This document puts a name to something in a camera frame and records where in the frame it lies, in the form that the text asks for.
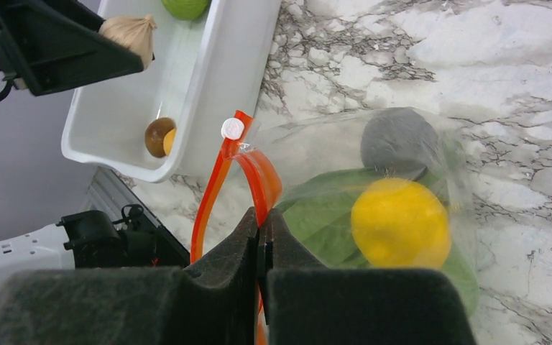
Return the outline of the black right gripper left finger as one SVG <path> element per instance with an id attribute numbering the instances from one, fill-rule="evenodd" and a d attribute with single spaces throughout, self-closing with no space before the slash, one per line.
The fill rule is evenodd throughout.
<path id="1" fill-rule="evenodd" d="M 0 287 L 0 344 L 253 344 L 253 208 L 186 268 L 37 270 Z"/>

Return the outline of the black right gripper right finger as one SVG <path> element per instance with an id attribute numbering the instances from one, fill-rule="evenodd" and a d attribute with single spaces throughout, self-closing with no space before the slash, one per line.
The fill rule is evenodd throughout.
<path id="1" fill-rule="evenodd" d="M 427 269 L 330 269 L 289 231 L 278 210 L 262 225 L 271 344 L 474 344 L 461 298 Z"/>

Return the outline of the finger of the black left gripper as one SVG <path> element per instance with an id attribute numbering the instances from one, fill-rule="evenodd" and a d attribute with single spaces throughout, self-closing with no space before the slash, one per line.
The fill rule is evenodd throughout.
<path id="1" fill-rule="evenodd" d="M 0 72 L 35 96 L 143 71 L 137 54 L 99 34 L 79 1 L 0 1 Z"/>

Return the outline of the garlic bulb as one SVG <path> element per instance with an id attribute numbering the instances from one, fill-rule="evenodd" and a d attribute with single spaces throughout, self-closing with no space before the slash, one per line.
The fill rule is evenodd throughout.
<path id="1" fill-rule="evenodd" d="M 103 37 L 138 55 L 147 69 L 153 61 L 153 32 L 157 24 L 151 14 L 144 17 L 118 16 L 107 19 L 98 29 Z"/>

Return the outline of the green leafy vegetable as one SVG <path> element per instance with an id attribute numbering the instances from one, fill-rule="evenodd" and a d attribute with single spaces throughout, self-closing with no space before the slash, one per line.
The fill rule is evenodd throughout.
<path id="1" fill-rule="evenodd" d="M 329 267 L 369 268 L 351 234 L 351 208 L 367 187 L 381 179 L 402 178 L 427 187 L 448 212 L 452 245 L 448 258 L 438 269 L 460 294 L 469 315 L 479 302 L 479 285 L 467 254 L 455 236 L 460 232 L 449 205 L 449 190 L 444 178 L 426 172 L 419 178 L 410 173 L 349 169 L 326 172 L 289 189 L 278 204 L 291 234 L 319 261 Z"/>

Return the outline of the yellow bell pepper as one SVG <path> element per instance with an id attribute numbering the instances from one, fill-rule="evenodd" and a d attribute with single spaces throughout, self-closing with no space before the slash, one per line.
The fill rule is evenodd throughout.
<path id="1" fill-rule="evenodd" d="M 438 270 L 452 245 L 445 206 L 424 185 L 402 178 L 367 187 L 351 208 L 351 234 L 375 267 Z"/>

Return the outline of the clear zip bag orange zipper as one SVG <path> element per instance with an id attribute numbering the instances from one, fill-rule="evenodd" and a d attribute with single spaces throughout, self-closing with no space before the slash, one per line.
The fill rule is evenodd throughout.
<path id="1" fill-rule="evenodd" d="M 447 142 L 411 109 L 252 137 L 242 111 L 193 225 L 188 272 L 225 344 L 474 344 Z"/>

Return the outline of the dark brown avocado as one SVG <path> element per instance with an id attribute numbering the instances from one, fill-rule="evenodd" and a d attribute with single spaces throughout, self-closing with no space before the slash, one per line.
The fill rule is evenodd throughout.
<path id="1" fill-rule="evenodd" d="M 419 178 L 442 164 L 440 138 L 416 111 L 391 108 L 376 112 L 362 132 L 360 155 L 365 168 L 410 173 Z"/>

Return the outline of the brown round fruit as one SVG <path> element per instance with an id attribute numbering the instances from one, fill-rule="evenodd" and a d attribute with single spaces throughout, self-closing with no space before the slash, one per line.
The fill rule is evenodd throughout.
<path id="1" fill-rule="evenodd" d="M 147 151 L 153 157 L 165 157 L 167 153 L 164 150 L 164 139 L 167 133 L 175 129 L 175 122 L 167 117 L 151 122 L 144 132 L 144 144 Z"/>

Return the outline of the green lime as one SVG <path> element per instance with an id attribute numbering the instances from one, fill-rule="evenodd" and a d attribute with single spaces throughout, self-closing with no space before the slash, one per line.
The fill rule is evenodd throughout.
<path id="1" fill-rule="evenodd" d="M 187 21 L 199 18 L 210 3 L 209 0 L 162 0 L 162 5 L 173 17 Z"/>

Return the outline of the small orange fruit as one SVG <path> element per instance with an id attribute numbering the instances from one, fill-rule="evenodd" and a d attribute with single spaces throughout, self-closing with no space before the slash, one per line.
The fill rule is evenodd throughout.
<path id="1" fill-rule="evenodd" d="M 166 156 L 171 153 L 177 129 L 171 129 L 163 138 L 162 148 Z"/>

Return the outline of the white plastic bin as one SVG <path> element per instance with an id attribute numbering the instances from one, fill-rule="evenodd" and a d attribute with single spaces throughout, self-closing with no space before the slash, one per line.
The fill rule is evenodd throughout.
<path id="1" fill-rule="evenodd" d="M 207 176 L 236 111 L 252 115 L 280 11 L 278 1 L 212 1 L 195 21 L 172 17 L 160 1 L 102 1 L 103 17 L 151 14 L 155 60 L 145 71 L 76 89 L 61 139 L 64 157 L 159 183 Z M 151 122 L 177 129 L 171 153 L 144 144 Z"/>

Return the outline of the black mounting rail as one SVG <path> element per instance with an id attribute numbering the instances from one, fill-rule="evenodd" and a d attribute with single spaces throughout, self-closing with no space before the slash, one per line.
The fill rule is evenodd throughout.
<path id="1" fill-rule="evenodd" d="M 135 195 L 113 198 L 112 224 L 124 242 L 130 267 L 187 267 L 188 250 Z"/>

